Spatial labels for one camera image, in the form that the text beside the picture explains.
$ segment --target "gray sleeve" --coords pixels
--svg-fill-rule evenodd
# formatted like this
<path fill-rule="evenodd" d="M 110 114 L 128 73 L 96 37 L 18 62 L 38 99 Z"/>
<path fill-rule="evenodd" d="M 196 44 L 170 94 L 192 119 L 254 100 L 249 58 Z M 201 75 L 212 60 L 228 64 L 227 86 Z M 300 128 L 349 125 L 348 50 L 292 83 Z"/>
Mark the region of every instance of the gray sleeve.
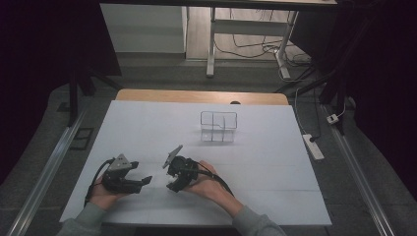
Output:
<path fill-rule="evenodd" d="M 284 236 L 284 231 L 265 214 L 258 215 L 247 206 L 233 218 L 233 226 L 243 236 Z"/>
<path fill-rule="evenodd" d="M 88 203 L 75 219 L 65 220 L 57 236 L 98 236 L 101 233 L 101 221 L 105 213 L 104 209 Z"/>

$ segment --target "clear acrylic box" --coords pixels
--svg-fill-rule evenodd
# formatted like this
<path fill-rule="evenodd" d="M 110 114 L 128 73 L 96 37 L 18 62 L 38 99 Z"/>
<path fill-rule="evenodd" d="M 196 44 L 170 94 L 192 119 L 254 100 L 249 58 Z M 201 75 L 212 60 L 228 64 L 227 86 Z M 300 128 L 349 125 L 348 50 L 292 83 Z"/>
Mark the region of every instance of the clear acrylic box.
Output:
<path fill-rule="evenodd" d="M 203 111 L 201 127 L 202 141 L 233 142 L 237 129 L 237 113 Z"/>

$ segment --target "power strip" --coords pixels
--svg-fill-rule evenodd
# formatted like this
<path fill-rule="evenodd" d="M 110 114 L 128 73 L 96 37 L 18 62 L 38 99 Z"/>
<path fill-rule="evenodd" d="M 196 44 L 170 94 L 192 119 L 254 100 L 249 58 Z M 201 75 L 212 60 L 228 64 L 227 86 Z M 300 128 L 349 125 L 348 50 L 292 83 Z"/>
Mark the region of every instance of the power strip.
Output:
<path fill-rule="evenodd" d="M 307 148 L 309 148 L 310 153 L 312 154 L 313 158 L 315 160 L 321 160 L 325 157 L 323 156 L 322 152 L 319 149 L 319 146 L 317 146 L 316 142 L 310 141 L 312 138 L 311 135 L 303 135 L 304 143 L 306 143 Z"/>

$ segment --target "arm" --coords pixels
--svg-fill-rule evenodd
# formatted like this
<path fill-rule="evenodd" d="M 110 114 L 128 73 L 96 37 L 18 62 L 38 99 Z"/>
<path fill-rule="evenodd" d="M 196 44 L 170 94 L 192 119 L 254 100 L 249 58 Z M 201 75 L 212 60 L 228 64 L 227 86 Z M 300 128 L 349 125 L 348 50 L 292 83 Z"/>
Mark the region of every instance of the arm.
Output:
<path fill-rule="evenodd" d="M 207 162 L 202 160 L 200 165 L 216 174 L 214 168 Z M 199 175 L 196 183 L 184 190 L 209 199 L 222 207 L 233 218 L 233 226 L 244 236 L 285 235 L 282 229 L 266 215 L 258 215 L 247 206 L 243 206 L 220 183 L 206 175 Z"/>
<path fill-rule="evenodd" d="M 126 194 L 112 194 L 101 185 L 101 177 L 95 182 L 92 196 L 86 207 L 75 218 L 67 219 L 57 236 L 101 234 L 101 221 L 106 211 L 109 210 L 118 199 Z"/>

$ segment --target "hand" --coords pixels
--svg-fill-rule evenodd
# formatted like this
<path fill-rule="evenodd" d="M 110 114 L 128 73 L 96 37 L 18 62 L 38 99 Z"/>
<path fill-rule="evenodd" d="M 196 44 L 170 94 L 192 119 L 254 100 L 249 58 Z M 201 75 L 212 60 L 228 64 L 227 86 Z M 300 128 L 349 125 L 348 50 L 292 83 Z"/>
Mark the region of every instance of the hand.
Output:
<path fill-rule="evenodd" d="M 209 170 L 211 173 L 217 174 L 212 165 L 203 160 L 199 162 L 199 170 Z M 225 191 L 225 189 L 221 186 L 220 183 L 211 177 L 204 174 L 199 174 L 197 181 L 194 184 L 184 188 L 184 191 L 191 192 L 199 195 L 200 197 L 215 201 L 217 195 L 222 191 Z"/>
<path fill-rule="evenodd" d="M 113 194 L 108 192 L 101 184 L 102 176 L 95 181 L 95 186 L 92 189 L 92 195 L 89 202 L 99 206 L 104 210 L 110 209 L 120 198 L 128 196 L 129 194 Z"/>
<path fill-rule="evenodd" d="M 211 173 L 217 174 L 212 165 L 207 162 L 202 160 L 199 164 L 200 170 L 207 171 L 208 169 Z M 220 183 L 204 174 L 199 174 L 197 181 L 184 188 L 184 191 L 212 200 L 226 210 L 232 217 L 234 217 L 243 207 L 243 205 L 227 192 Z"/>

